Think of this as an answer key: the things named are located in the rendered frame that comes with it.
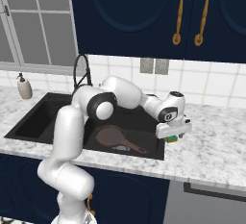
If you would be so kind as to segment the navy upper cupboard door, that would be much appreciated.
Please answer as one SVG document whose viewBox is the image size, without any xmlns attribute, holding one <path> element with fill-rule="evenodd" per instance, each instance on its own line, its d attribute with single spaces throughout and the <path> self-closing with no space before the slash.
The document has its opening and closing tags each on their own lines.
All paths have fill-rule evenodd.
<svg viewBox="0 0 246 224">
<path fill-rule="evenodd" d="M 185 59 L 206 62 L 246 63 L 246 0 L 209 0 L 203 43 L 195 37 L 206 0 L 193 0 Z"/>
<path fill-rule="evenodd" d="M 181 59 L 189 0 L 72 0 L 79 52 L 88 55 Z"/>
</svg>

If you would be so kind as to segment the grey dishwasher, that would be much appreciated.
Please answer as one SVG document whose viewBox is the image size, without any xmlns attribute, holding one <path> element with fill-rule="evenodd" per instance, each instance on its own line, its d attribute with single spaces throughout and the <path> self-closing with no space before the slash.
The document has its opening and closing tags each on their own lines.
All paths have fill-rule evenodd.
<svg viewBox="0 0 246 224">
<path fill-rule="evenodd" d="M 246 197 L 246 191 L 191 184 L 193 188 Z M 246 203 L 184 192 L 171 181 L 163 224 L 246 224 Z"/>
</svg>

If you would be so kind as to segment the black sink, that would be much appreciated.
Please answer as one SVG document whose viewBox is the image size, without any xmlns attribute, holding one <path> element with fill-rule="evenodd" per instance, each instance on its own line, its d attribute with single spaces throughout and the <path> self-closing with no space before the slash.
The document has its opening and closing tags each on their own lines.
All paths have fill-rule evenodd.
<svg viewBox="0 0 246 224">
<path fill-rule="evenodd" d="M 15 138 L 52 144 L 54 127 L 59 109 L 71 103 L 69 94 L 48 92 L 44 97 L 6 134 Z M 121 128 L 126 139 L 145 149 L 146 154 L 124 146 L 109 148 L 100 144 L 96 132 L 104 125 Z M 116 107 L 114 114 L 106 121 L 88 119 L 85 125 L 84 148 L 86 150 L 164 160 L 164 140 L 156 137 L 158 121 L 138 106 L 133 110 Z"/>
</svg>

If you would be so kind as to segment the beige soap dispenser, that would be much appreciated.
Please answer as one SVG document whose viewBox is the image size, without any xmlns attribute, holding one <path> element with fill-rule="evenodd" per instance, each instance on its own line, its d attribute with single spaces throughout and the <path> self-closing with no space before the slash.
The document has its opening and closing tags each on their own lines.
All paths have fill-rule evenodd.
<svg viewBox="0 0 246 224">
<path fill-rule="evenodd" d="M 32 87 L 29 81 L 23 77 L 22 73 L 19 73 L 17 76 L 17 88 L 18 88 L 20 96 L 24 100 L 28 100 L 32 98 L 33 96 Z"/>
</svg>

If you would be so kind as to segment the grey wall socket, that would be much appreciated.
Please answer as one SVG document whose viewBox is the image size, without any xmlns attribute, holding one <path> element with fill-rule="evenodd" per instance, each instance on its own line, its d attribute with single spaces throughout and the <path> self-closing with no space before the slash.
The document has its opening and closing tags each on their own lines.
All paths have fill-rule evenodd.
<svg viewBox="0 0 246 224">
<path fill-rule="evenodd" d="M 152 74 L 154 70 L 154 60 L 152 58 L 140 59 L 140 72 Z"/>
<path fill-rule="evenodd" d="M 155 73 L 160 75 L 167 75 L 169 70 L 169 60 L 156 59 Z"/>
</svg>

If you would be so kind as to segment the brown frying pan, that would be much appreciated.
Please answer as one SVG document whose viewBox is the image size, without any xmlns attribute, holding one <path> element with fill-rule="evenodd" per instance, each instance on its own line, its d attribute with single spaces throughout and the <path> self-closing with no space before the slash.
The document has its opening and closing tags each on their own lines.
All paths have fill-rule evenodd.
<svg viewBox="0 0 246 224">
<path fill-rule="evenodd" d="M 117 145 L 124 145 L 137 151 L 138 153 L 142 153 L 142 154 L 147 153 L 145 149 L 128 141 L 125 138 L 125 134 L 123 130 L 117 126 L 113 126 L 113 125 L 103 126 L 98 130 L 95 137 L 100 144 L 105 146 L 113 147 Z"/>
</svg>

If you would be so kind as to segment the navy lower cupboard door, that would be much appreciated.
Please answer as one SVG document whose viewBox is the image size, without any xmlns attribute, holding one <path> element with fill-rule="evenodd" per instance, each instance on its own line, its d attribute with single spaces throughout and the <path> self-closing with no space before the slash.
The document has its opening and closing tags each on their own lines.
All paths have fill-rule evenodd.
<svg viewBox="0 0 246 224">
<path fill-rule="evenodd" d="M 163 224 L 169 180 L 85 167 L 98 224 Z"/>
<path fill-rule="evenodd" d="M 58 215 L 58 192 L 37 175 L 40 160 L 0 154 L 0 215 L 50 224 Z"/>
</svg>

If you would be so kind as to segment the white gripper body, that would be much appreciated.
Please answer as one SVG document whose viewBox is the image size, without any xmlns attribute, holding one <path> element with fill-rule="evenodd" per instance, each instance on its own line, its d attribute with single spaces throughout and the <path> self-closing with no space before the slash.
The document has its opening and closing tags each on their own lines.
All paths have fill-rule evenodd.
<svg viewBox="0 0 246 224">
<path fill-rule="evenodd" d="M 169 126 L 166 123 L 159 123 L 156 127 L 157 138 L 166 138 L 172 136 L 178 136 L 189 132 L 192 128 L 191 121 L 186 118 L 182 121 L 182 124 L 178 127 Z"/>
</svg>

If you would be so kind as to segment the black tap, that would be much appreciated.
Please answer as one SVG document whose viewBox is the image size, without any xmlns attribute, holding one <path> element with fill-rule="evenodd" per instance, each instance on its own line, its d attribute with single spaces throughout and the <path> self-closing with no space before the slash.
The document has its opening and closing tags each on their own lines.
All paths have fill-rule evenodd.
<svg viewBox="0 0 246 224">
<path fill-rule="evenodd" d="M 73 65 L 73 92 L 83 86 L 92 86 L 90 67 L 86 54 L 79 54 Z"/>
</svg>

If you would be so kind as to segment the grey framed window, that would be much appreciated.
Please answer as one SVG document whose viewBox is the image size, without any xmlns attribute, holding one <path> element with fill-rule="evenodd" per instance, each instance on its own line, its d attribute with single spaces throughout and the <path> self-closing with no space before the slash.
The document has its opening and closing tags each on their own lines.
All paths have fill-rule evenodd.
<svg viewBox="0 0 246 224">
<path fill-rule="evenodd" d="M 0 69 L 70 75 L 77 54 L 71 0 L 0 0 Z"/>
</svg>

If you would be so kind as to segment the navy cupboard door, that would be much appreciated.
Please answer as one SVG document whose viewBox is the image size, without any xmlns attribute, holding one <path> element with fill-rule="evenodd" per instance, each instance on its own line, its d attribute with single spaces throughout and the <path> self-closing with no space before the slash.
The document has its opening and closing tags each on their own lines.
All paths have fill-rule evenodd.
<svg viewBox="0 0 246 224">
<path fill-rule="evenodd" d="M 88 55 L 181 59 L 189 0 L 72 0 L 79 52 Z"/>
<path fill-rule="evenodd" d="M 193 0 L 185 59 L 206 62 L 246 63 L 246 0 L 209 0 L 203 43 L 195 37 L 206 0 Z"/>
<path fill-rule="evenodd" d="M 58 215 L 58 192 L 37 175 L 40 160 L 0 154 L 0 215 L 50 224 Z"/>
<path fill-rule="evenodd" d="M 98 224 L 163 224 L 169 180 L 85 167 Z"/>
</svg>

